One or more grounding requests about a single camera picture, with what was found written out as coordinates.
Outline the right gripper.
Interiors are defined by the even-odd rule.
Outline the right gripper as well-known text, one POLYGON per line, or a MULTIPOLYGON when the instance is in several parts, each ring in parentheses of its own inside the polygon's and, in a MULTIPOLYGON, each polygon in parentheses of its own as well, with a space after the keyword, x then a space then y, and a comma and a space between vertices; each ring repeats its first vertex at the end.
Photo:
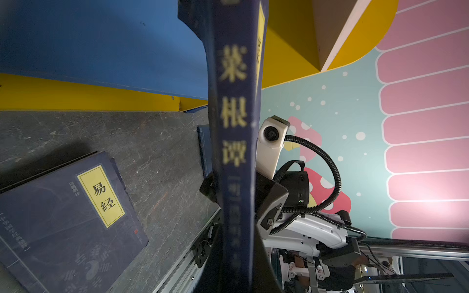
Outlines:
POLYGON ((254 234, 267 239, 284 227, 274 227, 280 214, 301 214, 309 203, 309 176, 303 170, 278 170, 273 179, 256 172, 254 189, 247 192, 238 177, 231 177, 227 189, 218 194, 213 173, 203 181, 200 192, 222 208, 227 240, 252 240, 254 234))

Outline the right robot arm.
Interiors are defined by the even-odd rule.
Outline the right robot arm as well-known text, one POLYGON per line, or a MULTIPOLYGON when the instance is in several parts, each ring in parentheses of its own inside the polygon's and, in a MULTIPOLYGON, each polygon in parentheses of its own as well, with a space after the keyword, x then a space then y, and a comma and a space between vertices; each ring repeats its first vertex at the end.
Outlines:
POLYGON ((282 278, 302 274, 310 278, 309 290, 322 292, 321 283, 332 277, 331 269, 345 269, 360 256, 359 242, 366 233, 351 225, 349 214, 334 215, 322 210, 330 206, 341 191, 341 178, 336 165, 317 145, 297 136, 281 134, 266 128, 259 136, 261 153, 257 159, 254 208, 248 216, 239 215, 241 192, 235 181, 223 200, 216 191, 213 174, 203 181, 200 191, 222 208, 211 252, 210 268, 202 275, 196 291, 203 293, 278 293, 280 285, 271 268, 265 248, 295 250, 306 256, 309 268, 295 269, 292 263, 282 264, 282 278), (285 142, 294 142, 323 158, 332 171, 333 191, 320 205, 308 208, 302 195, 307 190, 304 170, 290 171, 290 163, 280 169, 268 167, 285 142))

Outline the dark blue thread-bound book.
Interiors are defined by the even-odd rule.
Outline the dark blue thread-bound book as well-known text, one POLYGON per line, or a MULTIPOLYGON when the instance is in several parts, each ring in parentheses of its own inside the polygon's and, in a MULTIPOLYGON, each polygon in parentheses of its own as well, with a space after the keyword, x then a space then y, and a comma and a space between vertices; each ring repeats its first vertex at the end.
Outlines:
POLYGON ((178 18, 202 41, 214 189, 223 222, 198 293, 250 293, 255 256, 256 145, 267 1, 180 1, 178 18))

